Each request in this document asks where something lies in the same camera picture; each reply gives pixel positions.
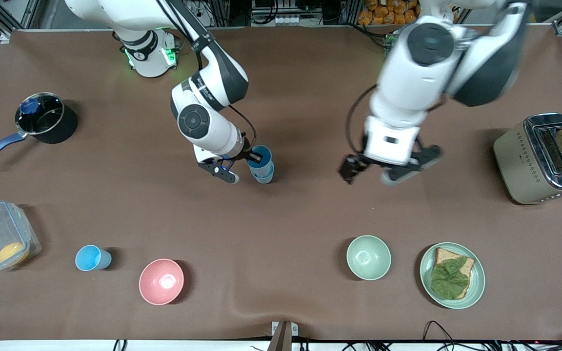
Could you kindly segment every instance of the yellow lemon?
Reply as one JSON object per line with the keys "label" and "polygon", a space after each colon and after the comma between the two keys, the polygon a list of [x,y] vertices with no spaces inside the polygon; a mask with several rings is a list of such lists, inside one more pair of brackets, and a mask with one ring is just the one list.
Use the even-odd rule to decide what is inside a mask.
{"label": "yellow lemon", "polygon": [[[23,249],[22,242],[13,242],[12,244],[7,244],[3,249],[0,250],[0,263],[4,262],[10,257],[13,257],[22,249]],[[29,254],[29,250],[25,251],[25,254],[17,262],[14,262],[14,264],[22,262],[25,258],[27,258],[28,254]]]}

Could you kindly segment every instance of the blue cup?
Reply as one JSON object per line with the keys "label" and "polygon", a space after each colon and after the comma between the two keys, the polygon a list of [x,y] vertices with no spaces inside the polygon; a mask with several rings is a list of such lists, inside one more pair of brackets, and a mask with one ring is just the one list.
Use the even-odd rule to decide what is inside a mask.
{"label": "blue cup", "polygon": [[247,160],[246,163],[250,168],[250,173],[259,183],[268,184],[272,181],[272,175],[275,172],[275,164],[272,163],[272,152],[263,145],[254,146],[252,151],[261,155],[261,162],[256,163],[252,160]]}
{"label": "blue cup", "polygon": [[112,263],[112,255],[95,245],[86,245],[75,256],[75,265],[80,271],[95,271],[107,268]]}

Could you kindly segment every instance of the blue lid knob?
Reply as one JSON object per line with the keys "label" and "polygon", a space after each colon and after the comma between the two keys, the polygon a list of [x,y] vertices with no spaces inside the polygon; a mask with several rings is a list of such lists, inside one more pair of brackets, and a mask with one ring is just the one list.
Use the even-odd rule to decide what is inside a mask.
{"label": "blue lid knob", "polygon": [[35,98],[28,98],[20,104],[20,113],[22,114],[32,114],[36,113],[40,108],[40,103]]}

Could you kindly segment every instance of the bag of bread rolls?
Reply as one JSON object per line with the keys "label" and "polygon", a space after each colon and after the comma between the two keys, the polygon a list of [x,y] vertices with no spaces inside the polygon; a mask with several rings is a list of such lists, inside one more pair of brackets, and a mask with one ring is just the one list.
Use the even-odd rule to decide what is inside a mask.
{"label": "bag of bread rolls", "polygon": [[415,20],[417,20],[417,17],[415,17],[415,11],[407,10],[404,12],[404,21],[406,23],[413,23]]}
{"label": "bag of bread rolls", "polygon": [[404,20],[403,14],[394,14],[394,24],[404,24],[406,21]]}
{"label": "bag of bread rolls", "polygon": [[388,13],[383,18],[383,24],[393,24],[394,23],[394,13]]}
{"label": "bag of bread rolls", "polygon": [[362,26],[367,26],[372,22],[372,13],[370,11],[361,11],[359,17],[357,18],[357,24]]}
{"label": "bag of bread rolls", "polygon": [[369,11],[374,11],[375,9],[377,9],[378,5],[379,5],[379,0],[365,0],[365,7]]}
{"label": "bag of bread rolls", "polygon": [[385,17],[390,11],[387,10],[387,7],[379,6],[377,9],[374,10],[374,15],[379,17]]}
{"label": "bag of bread rolls", "polygon": [[387,10],[395,14],[403,14],[406,10],[406,1],[403,0],[388,0]]}

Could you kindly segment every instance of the transparent food container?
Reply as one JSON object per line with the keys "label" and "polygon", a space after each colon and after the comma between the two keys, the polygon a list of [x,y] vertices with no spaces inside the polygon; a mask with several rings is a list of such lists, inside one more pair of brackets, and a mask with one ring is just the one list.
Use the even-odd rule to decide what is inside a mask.
{"label": "transparent food container", "polygon": [[42,247],[22,209],[0,201],[0,271],[40,252]]}

